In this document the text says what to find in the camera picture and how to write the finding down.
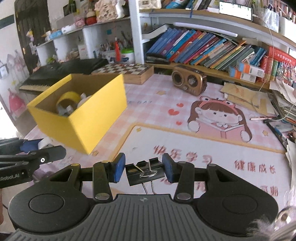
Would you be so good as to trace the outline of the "black binder clip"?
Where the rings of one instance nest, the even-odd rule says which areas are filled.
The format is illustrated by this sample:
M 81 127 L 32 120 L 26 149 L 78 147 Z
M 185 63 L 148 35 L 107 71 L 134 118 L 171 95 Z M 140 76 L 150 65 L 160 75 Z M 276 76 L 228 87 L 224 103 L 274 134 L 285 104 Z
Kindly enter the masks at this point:
M 125 165 L 125 171 L 129 185 L 141 184 L 146 194 L 148 194 L 148 191 L 145 183 L 151 185 L 152 193 L 156 195 L 153 181 L 165 176 L 165 166 L 157 157 L 136 164 L 127 164 Z

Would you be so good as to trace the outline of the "yellow tape roll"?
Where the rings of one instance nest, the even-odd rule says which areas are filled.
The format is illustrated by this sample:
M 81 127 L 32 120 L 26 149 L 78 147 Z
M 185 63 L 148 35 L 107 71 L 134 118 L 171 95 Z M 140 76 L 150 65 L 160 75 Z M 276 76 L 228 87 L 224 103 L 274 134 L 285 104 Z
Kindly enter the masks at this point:
M 78 93 L 68 91 L 61 95 L 56 103 L 56 107 L 67 108 L 68 106 L 72 106 L 72 108 L 76 108 L 80 101 L 81 97 Z

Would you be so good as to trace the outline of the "grey purple toy car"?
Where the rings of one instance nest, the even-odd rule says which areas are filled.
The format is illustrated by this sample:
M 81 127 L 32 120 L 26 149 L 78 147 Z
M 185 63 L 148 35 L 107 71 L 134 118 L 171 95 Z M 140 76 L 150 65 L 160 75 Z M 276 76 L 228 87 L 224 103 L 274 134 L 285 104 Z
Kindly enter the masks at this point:
M 74 112 L 74 108 L 69 105 L 66 108 L 62 107 L 60 104 L 57 106 L 57 112 L 59 116 L 65 116 L 68 117 Z

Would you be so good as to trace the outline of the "pink pig plush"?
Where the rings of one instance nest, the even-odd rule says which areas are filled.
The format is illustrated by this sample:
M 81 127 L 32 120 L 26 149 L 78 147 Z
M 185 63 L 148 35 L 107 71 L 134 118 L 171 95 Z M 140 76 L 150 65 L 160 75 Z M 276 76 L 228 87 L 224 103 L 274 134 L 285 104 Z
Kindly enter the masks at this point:
M 84 104 L 86 101 L 88 101 L 88 99 L 90 99 L 90 97 L 92 97 L 92 96 L 91 95 L 87 96 L 85 93 L 82 93 L 80 96 L 81 100 L 77 104 L 77 108 L 81 107 L 81 105 Z

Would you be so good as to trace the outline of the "yellow cardboard box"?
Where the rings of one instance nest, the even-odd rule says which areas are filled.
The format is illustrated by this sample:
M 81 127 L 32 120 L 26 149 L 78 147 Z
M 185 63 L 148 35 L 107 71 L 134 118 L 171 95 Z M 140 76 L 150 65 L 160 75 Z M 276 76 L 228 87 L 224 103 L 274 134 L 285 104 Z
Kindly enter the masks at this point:
M 69 92 L 87 100 L 69 116 L 58 114 L 57 103 Z M 27 108 L 47 136 L 83 154 L 91 154 L 127 107 L 121 74 L 70 74 L 33 99 Z

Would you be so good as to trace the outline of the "pink checkered tablecloth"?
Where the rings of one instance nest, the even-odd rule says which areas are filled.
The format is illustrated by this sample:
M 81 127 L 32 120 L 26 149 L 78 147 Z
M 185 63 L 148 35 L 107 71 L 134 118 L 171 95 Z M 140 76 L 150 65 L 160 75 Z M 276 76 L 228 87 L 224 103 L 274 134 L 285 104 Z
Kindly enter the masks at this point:
M 252 121 L 256 113 L 236 107 L 208 84 L 199 97 L 173 87 L 169 76 L 154 75 L 143 85 L 124 84 L 127 107 L 91 154 L 62 144 L 67 155 L 43 167 L 57 171 L 78 163 L 91 167 L 120 152 L 127 163 L 169 154 L 205 168 L 217 164 L 270 194 L 284 206 L 290 189 L 285 151 L 268 127 Z

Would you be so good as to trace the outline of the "black electronic keyboard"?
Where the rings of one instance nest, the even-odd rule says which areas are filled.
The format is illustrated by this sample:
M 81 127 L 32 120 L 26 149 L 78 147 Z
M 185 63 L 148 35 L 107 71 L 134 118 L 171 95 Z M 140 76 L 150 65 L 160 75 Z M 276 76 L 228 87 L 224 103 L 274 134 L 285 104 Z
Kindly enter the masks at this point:
M 90 75 L 96 69 L 106 66 L 106 59 L 73 59 L 40 67 L 19 87 L 21 92 L 41 93 L 70 74 Z

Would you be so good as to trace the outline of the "brown retro radio speaker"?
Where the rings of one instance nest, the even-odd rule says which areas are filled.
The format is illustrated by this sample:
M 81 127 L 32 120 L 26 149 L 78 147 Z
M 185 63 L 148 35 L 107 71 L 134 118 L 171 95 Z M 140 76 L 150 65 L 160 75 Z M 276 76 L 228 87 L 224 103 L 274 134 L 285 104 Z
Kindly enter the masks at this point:
M 206 74 L 190 66 L 176 65 L 171 78 L 175 87 L 194 96 L 202 94 L 207 87 Z

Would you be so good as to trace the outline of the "checkered chess board box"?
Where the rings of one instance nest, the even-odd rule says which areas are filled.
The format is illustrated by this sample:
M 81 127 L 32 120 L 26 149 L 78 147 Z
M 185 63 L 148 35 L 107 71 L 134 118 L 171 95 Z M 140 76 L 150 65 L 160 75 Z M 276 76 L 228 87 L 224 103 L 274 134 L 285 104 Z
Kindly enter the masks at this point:
M 107 64 L 91 74 L 122 74 L 126 84 L 142 85 L 154 74 L 154 67 L 146 64 Z

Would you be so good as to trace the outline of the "white green lidded jar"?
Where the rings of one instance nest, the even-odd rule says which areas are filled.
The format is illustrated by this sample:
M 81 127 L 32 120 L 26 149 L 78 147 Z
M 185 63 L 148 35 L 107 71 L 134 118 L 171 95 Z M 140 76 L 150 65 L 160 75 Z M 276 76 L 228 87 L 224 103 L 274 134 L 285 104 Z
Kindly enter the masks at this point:
M 133 48 L 125 48 L 120 51 L 121 62 L 125 64 L 134 64 L 134 51 Z

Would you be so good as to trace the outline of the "red bottle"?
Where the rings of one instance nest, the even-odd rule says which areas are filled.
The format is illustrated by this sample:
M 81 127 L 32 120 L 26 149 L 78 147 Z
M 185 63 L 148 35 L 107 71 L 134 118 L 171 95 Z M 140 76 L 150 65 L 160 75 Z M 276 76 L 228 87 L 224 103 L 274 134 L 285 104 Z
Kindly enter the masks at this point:
M 120 56 L 120 47 L 119 47 L 119 43 L 118 43 L 118 39 L 117 38 L 115 38 L 114 50 L 115 50 L 115 59 L 116 59 L 116 62 L 119 63 L 121 61 L 121 56 Z

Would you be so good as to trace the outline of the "stack of papers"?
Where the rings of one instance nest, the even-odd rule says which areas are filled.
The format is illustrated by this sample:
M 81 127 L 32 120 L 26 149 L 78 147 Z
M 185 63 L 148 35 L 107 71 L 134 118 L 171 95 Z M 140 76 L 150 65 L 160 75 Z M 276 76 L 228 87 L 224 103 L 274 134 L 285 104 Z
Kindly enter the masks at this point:
M 295 143 L 295 81 L 290 86 L 276 79 L 270 82 L 269 89 L 272 91 L 270 100 L 276 112 L 271 126 L 284 146 L 287 141 Z

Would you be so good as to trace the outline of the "row of leaning books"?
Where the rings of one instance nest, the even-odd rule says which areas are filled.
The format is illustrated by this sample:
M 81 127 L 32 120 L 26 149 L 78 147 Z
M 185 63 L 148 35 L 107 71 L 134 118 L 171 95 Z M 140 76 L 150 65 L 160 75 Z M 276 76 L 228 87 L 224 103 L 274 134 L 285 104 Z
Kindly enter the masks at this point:
M 198 29 L 167 28 L 150 46 L 145 61 L 202 66 L 240 79 L 249 74 L 252 82 L 269 83 L 278 76 L 292 82 L 295 78 L 295 58 L 280 49 Z

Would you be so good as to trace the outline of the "white bookshelf unit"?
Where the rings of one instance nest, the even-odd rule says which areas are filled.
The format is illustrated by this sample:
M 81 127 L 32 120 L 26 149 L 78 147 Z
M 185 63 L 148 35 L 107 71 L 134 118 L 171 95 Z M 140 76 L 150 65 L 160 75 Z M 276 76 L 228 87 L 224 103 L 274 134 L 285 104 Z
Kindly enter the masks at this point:
M 214 28 L 235 33 L 238 38 L 253 38 L 266 44 L 274 44 L 284 52 L 295 50 L 295 42 L 277 32 L 247 20 L 219 13 L 185 9 L 152 9 L 135 14 L 134 18 L 138 21 L 135 30 L 131 27 L 130 17 L 124 17 L 83 26 L 37 46 L 41 65 L 45 66 L 47 59 L 53 55 L 56 55 L 59 61 L 65 61 L 72 49 L 78 46 L 79 39 L 85 46 L 86 56 L 93 58 L 105 40 L 121 39 L 123 36 L 133 39 L 135 61 L 140 63 L 147 44 L 152 39 L 151 32 L 164 24 Z

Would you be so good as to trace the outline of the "pink figure ornament plaque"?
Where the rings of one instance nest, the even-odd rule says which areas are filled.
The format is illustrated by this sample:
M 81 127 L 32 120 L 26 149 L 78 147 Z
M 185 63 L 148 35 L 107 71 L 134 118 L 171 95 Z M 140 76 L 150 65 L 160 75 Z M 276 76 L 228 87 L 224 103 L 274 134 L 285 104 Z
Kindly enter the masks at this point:
M 123 6 L 125 1 L 122 0 L 98 0 L 95 3 L 97 12 L 96 20 L 98 23 L 121 19 L 125 16 Z

